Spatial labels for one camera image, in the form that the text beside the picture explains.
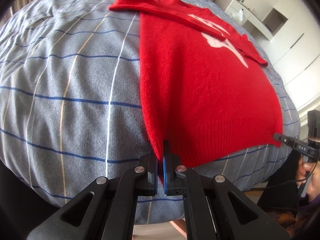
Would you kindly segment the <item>person's right hand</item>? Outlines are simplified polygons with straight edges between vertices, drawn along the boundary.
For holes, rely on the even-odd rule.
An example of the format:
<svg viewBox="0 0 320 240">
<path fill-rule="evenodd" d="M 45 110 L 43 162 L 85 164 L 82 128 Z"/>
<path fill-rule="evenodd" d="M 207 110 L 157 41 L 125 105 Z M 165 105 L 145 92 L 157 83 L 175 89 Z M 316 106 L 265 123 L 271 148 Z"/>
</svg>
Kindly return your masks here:
<svg viewBox="0 0 320 240">
<path fill-rule="evenodd" d="M 319 161 L 307 162 L 300 157 L 296 179 L 298 189 L 302 189 L 308 201 L 313 202 L 319 196 Z"/>
</svg>

